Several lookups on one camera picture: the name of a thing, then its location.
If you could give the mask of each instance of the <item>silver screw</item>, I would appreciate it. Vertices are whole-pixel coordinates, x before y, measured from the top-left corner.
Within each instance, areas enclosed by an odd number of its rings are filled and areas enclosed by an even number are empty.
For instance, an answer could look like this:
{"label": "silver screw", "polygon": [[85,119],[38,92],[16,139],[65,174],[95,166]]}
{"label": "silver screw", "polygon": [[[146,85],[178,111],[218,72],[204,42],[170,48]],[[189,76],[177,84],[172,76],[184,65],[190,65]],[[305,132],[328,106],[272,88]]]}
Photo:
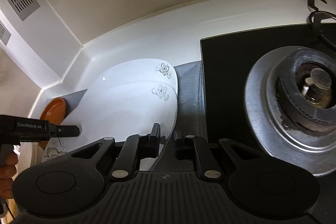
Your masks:
{"label": "silver screw", "polygon": [[112,177],[116,179],[122,179],[128,176],[128,172],[126,170],[115,170],[112,172]]}
{"label": "silver screw", "polygon": [[217,170],[208,170],[204,175],[210,179],[218,179],[221,176],[221,173]]}

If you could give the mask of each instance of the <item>human hand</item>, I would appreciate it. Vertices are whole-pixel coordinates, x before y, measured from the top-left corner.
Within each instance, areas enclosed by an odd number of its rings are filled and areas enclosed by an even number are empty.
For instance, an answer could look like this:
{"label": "human hand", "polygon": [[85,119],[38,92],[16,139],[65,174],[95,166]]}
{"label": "human hand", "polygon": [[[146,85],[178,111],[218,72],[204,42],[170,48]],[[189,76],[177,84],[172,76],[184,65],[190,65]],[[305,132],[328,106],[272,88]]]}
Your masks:
{"label": "human hand", "polygon": [[18,163],[17,154],[11,152],[6,158],[6,165],[0,167],[0,196],[5,199],[13,198],[12,177],[16,174],[15,165]]}

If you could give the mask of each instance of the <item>orange plate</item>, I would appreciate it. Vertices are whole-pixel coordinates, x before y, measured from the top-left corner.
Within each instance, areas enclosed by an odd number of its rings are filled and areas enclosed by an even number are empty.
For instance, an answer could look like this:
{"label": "orange plate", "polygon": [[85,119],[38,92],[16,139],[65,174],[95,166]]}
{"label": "orange plate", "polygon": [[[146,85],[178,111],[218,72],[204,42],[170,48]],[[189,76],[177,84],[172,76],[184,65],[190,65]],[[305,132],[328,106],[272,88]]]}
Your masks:
{"label": "orange plate", "polygon": [[44,109],[40,119],[60,125],[64,120],[66,112],[65,100],[61,97],[53,99]]}

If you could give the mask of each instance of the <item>flower pattern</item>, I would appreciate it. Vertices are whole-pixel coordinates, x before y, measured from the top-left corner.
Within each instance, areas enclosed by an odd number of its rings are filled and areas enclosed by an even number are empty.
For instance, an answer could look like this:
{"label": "flower pattern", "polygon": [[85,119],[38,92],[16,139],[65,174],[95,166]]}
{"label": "flower pattern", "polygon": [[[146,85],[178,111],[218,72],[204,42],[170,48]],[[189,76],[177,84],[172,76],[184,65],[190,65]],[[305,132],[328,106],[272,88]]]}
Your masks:
{"label": "flower pattern", "polygon": [[152,93],[154,95],[157,95],[159,98],[165,98],[165,101],[167,101],[169,99],[169,95],[166,94],[167,92],[167,87],[163,86],[163,85],[158,85],[157,89],[156,88],[152,88]]}
{"label": "flower pattern", "polygon": [[47,149],[47,155],[45,157],[47,158],[47,160],[51,160],[64,154],[66,154],[66,152],[58,151],[58,149],[55,147],[49,147]]}
{"label": "flower pattern", "polygon": [[169,66],[166,65],[165,63],[161,64],[161,67],[156,67],[155,72],[161,72],[164,76],[167,75],[168,79],[171,78],[171,72],[169,71]]}

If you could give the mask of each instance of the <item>gray mat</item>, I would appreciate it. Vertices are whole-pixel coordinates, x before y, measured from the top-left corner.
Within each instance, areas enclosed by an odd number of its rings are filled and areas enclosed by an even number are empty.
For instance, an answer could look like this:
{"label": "gray mat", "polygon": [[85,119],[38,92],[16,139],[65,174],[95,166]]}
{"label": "gray mat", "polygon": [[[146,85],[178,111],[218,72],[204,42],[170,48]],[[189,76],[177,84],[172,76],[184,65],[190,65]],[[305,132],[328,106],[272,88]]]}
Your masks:
{"label": "gray mat", "polygon": [[[183,136],[195,135],[207,140],[202,61],[183,64],[174,68],[178,79],[176,125],[179,126]],[[190,171],[193,170],[193,162],[175,158],[171,135],[151,170]]]}

